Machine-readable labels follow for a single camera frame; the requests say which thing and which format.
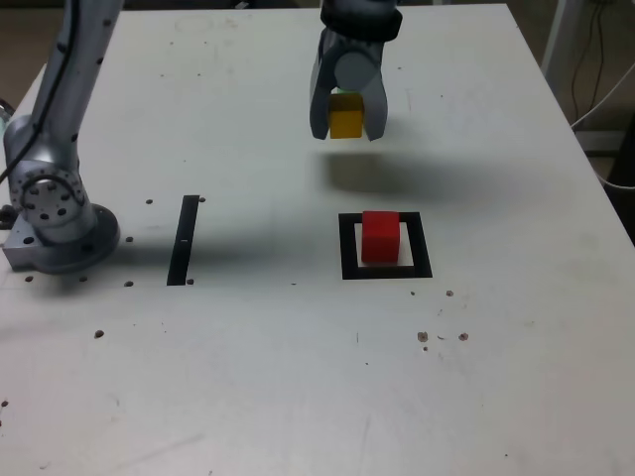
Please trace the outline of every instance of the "table surface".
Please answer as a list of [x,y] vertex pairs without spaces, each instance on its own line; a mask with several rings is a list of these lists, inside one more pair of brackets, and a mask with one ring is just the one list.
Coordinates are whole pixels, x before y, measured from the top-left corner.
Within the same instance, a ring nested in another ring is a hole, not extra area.
[[[403,12],[373,143],[312,137],[317,10],[122,14],[79,154],[134,241],[0,260],[0,474],[635,472],[626,233],[505,6]],[[366,209],[420,212],[433,278],[341,279]]]

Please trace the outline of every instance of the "cube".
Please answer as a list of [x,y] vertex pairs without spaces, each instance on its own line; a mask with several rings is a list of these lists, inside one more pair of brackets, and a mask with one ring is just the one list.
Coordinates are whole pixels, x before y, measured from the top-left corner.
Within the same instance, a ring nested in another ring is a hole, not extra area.
[[331,139],[358,139],[362,135],[364,103],[357,93],[332,94],[328,103]]
[[364,211],[361,218],[361,261],[366,264],[399,260],[399,213]]

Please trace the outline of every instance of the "gray robot arm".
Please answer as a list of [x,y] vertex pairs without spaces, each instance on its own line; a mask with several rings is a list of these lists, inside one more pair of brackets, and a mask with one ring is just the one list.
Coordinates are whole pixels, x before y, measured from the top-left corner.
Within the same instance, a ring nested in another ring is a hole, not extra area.
[[329,129],[329,98],[334,88],[359,93],[364,129],[370,141],[384,135],[388,102],[381,76],[384,43],[399,33],[402,16],[395,0],[324,0],[326,28],[312,74],[310,120],[314,137]]
[[[119,228],[106,208],[91,204],[81,177],[77,139],[123,0],[66,0],[32,115],[4,135],[11,204],[20,213],[3,246],[14,270],[60,274],[101,260],[117,245]],[[312,77],[311,127],[328,132],[328,95],[335,87],[363,98],[368,138],[383,135],[384,42],[397,36],[395,0],[325,0]]]
[[5,132],[3,175],[20,212],[3,247],[14,270],[71,272],[99,261],[117,244],[117,220],[90,203],[79,176],[77,139],[122,5],[66,0],[33,113]]

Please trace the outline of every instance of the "white square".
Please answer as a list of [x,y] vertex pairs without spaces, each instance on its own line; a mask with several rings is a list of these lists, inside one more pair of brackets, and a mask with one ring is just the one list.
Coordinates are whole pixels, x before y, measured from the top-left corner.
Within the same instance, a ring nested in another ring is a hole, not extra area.
[[366,264],[361,261],[361,223],[355,223],[355,248],[357,249],[357,266],[359,268],[392,268],[415,265],[406,223],[399,223],[399,259],[397,263]]

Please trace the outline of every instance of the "table leg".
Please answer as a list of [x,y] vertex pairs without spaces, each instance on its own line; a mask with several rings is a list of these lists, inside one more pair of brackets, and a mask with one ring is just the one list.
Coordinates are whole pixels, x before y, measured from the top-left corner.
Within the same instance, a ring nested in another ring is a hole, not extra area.
[[577,28],[585,0],[559,0],[547,41],[541,70],[554,94],[561,89],[566,76]]

